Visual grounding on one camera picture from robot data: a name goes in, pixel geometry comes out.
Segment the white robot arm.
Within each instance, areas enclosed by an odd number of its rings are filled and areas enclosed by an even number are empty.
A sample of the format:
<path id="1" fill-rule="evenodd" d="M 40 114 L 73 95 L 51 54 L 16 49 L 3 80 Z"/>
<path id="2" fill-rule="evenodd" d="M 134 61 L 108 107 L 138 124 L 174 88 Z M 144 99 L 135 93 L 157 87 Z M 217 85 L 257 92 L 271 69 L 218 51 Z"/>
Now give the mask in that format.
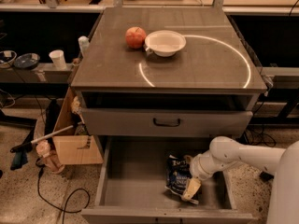
<path id="1" fill-rule="evenodd" d="M 189 201 L 204 180 L 245 163 L 274 177 L 266 224 L 299 224 L 299 142 L 287 148 L 243 145 L 215 137 L 209 150 L 189 158 L 191 178 L 182 194 Z"/>

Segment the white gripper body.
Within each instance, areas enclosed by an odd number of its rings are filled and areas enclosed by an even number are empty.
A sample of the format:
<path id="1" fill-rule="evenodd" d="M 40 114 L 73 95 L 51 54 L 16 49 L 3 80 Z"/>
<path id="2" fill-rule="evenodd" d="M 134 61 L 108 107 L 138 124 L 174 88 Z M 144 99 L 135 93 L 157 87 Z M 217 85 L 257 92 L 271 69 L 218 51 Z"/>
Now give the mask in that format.
<path id="1" fill-rule="evenodd" d="M 218 164 L 210 151 L 198 154 L 190 162 L 190 173 L 192 177 L 201 181 L 212 177 L 218 169 Z"/>

